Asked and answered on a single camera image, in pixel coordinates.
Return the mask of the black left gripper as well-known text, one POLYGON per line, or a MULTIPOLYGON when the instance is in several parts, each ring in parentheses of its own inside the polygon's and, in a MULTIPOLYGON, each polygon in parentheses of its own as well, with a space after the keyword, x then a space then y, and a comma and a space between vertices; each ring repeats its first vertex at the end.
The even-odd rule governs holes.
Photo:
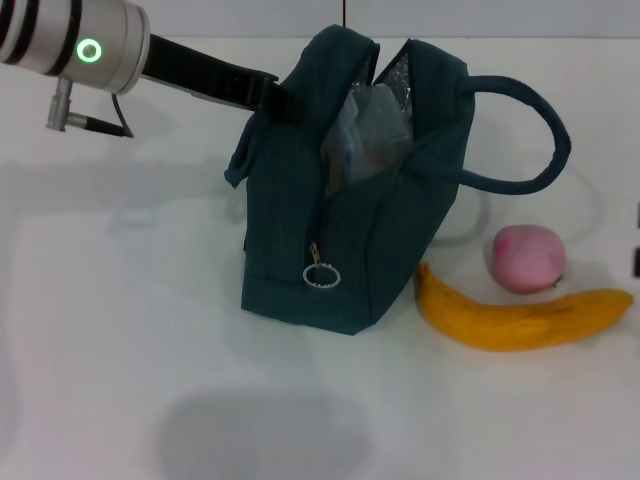
POLYGON ((261 111, 279 122, 304 120, 304 103, 271 74, 224 62, 163 37, 150 37, 142 76, 198 98, 261 111))

